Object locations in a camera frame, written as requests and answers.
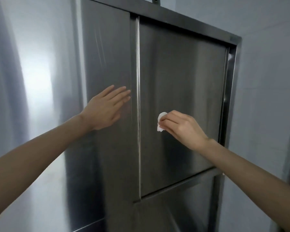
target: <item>hand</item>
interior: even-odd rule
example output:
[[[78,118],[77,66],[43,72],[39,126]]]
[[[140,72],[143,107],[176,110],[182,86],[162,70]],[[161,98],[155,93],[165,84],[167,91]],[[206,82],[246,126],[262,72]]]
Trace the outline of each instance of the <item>hand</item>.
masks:
[[[199,151],[209,140],[193,117],[178,111],[163,116],[159,125],[191,150]]]
[[[79,114],[90,130],[111,126],[120,119],[119,109],[130,100],[127,95],[131,91],[123,86],[111,92],[113,88],[114,85],[111,85],[94,96]]]

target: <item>forearm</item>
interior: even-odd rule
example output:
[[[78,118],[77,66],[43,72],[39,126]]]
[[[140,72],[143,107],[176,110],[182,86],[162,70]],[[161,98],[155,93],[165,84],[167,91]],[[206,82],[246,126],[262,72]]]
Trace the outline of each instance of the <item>forearm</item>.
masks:
[[[0,158],[0,213],[19,197],[74,140],[88,131],[80,116]]]
[[[200,154],[221,169],[271,219],[290,231],[290,186],[262,168],[209,140]]]

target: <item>white wall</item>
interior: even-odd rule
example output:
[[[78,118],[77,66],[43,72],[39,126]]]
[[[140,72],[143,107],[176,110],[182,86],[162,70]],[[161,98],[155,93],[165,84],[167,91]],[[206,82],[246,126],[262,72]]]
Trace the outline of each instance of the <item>white wall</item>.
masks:
[[[290,168],[290,0],[170,3],[176,12],[243,37],[229,149],[285,180]],[[226,178],[219,231],[275,229]]]

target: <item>door panel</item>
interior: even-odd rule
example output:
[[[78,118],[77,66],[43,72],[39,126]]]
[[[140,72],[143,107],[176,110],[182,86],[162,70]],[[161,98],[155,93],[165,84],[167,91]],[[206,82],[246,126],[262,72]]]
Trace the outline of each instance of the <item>door panel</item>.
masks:
[[[212,164],[166,131],[161,112],[194,117],[217,140],[226,47],[181,29],[140,20],[141,193],[146,195]]]

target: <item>left hand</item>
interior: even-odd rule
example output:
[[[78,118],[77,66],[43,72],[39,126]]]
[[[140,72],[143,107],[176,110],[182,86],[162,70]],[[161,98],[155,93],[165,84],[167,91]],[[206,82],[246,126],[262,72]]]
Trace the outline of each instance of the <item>left hand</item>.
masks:
[[[126,90],[125,86],[112,91],[113,88],[111,85],[94,96],[79,114],[90,130],[111,126],[120,119],[119,109],[130,100],[131,90]]]

